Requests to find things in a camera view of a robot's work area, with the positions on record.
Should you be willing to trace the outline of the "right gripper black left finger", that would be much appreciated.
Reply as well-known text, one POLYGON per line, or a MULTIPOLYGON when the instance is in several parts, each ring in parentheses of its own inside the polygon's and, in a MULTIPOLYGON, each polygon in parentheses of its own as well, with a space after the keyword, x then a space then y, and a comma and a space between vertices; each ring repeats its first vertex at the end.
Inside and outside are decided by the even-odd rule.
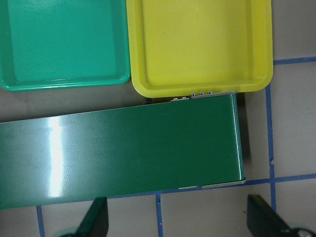
POLYGON ((96 198, 81 224, 75 237, 106 237, 109 230, 108 205, 106 197, 96 198))

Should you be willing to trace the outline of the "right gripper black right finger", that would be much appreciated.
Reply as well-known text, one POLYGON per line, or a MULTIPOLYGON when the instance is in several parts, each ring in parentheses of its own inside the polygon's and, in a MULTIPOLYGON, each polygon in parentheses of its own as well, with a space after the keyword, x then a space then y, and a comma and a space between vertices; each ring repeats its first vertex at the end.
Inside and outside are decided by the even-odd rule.
POLYGON ((260 195, 247 196, 247 227, 253 237, 295 237, 296 233, 260 195))

